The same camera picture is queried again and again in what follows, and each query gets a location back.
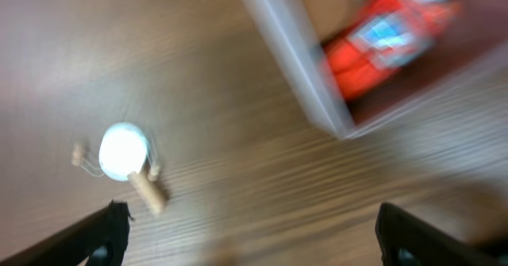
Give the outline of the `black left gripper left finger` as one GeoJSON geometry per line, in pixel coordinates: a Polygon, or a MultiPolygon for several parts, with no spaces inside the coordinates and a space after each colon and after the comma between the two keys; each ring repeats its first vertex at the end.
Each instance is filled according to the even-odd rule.
{"type": "Polygon", "coordinates": [[[129,243],[128,204],[112,201],[66,229],[13,254],[2,265],[120,265],[129,243]]]}

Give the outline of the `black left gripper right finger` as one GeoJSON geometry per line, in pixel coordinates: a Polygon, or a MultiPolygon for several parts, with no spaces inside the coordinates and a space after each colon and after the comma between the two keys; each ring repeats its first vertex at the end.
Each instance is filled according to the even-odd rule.
{"type": "Polygon", "coordinates": [[[507,264],[507,237],[468,245],[388,202],[380,205],[375,233],[383,266],[507,264]]]}

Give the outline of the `red toy fire truck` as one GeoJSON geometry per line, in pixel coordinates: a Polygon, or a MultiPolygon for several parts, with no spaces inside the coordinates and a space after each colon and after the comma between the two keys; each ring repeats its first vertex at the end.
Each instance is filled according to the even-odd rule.
{"type": "Polygon", "coordinates": [[[356,21],[325,46],[344,100],[368,93],[419,57],[459,11],[458,2],[368,0],[356,21]]]}

